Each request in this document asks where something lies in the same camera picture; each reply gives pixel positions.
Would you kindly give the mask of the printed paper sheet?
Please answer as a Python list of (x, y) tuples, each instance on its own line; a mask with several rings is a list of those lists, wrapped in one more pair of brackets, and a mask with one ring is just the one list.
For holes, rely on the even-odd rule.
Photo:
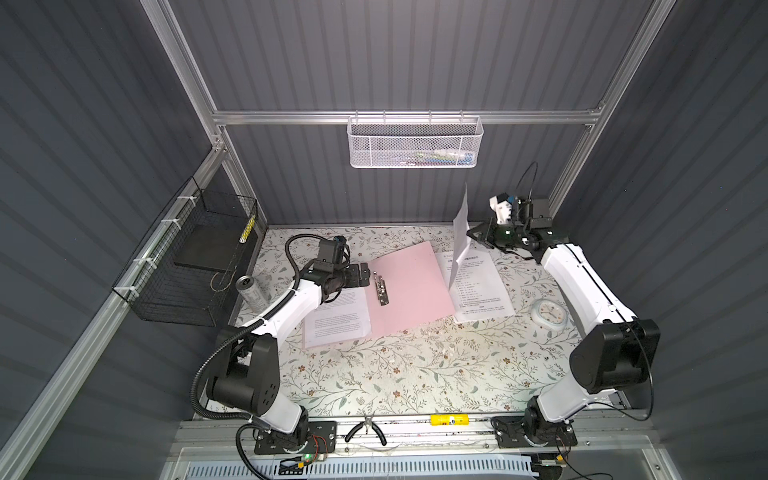
[(363, 288), (345, 289), (334, 302), (322, 304), (303, 320), (305, 348), (359, 340), (371, 334), (371, 319)]
[(467, 185), (464, 185), (462, 200), (460, 202), (459, 210), (452, 221), (453, 226), (453, 249), (450, 276), (448, 281), (448, 289), (451, 289), (458, 277), (458, 273), (461, 268), (461, 264), (466, 256), (466, 253), (470, 247), (470, 238), (467, 236), (469, 230), (468, 222), (468, 189)]

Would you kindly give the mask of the pink folder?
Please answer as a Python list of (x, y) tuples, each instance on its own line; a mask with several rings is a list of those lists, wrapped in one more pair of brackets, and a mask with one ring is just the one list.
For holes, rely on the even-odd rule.
[(392, 335), (455, 313), (446, 280), (430, 242), (424, 241), (372, 260), (366, 292), (371, 334)]

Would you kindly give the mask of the printed paper sheets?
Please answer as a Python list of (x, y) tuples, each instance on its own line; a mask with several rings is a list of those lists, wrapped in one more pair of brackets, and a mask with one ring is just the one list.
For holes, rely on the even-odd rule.
[(449, 288), (456, 324), (500, 320), (515, 314), (490, 253), (470, 249)]

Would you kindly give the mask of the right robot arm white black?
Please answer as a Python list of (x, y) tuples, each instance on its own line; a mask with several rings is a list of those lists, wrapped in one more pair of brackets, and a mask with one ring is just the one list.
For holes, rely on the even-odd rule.
[(537, 444), (565, 430), (571, 418), (598, 405), (606, 392), (652, 384), (661, 332), (640, 319), (609, 289), (583, 249), (556, 227), (546, 201), (502, 193), (489, 200), (492, 219), (468, 230), (469, 238), (507, 254), (527, 251), (556, 281), (581, 341), (569, 356), (568, 375), (534, 396), (523, 417), (525, 436)]

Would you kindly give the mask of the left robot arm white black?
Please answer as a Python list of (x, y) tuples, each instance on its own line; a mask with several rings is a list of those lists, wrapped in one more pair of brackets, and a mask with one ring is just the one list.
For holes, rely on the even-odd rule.
[(294, 273), (290, 287), (253, 319), (220, 333), (192, 380), (190, 403), (203, 418), (244, 420), (297, 445), (309, 435), (309, 415), (280, 393), (280, 347), (321, 305), (367, 286), (370, 271), (352, 262), (343, 236), (293, 235), (284, 251)]

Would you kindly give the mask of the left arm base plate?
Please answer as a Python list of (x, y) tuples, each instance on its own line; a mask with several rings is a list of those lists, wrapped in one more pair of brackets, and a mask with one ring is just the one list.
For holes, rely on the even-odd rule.
[(292, 434), (272, 430), (258, 431), (253, 453), (256, 455), (328, 454), (336, 448), (335, 421), (309, 421), (299, 423)]

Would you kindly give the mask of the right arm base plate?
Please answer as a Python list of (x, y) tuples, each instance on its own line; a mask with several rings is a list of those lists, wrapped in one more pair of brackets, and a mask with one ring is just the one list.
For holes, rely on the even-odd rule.
[(490, 425), (500, 448), (574, 447), (575, 431), (564, 422), (551, 423), (537, 417), (496, 416)]

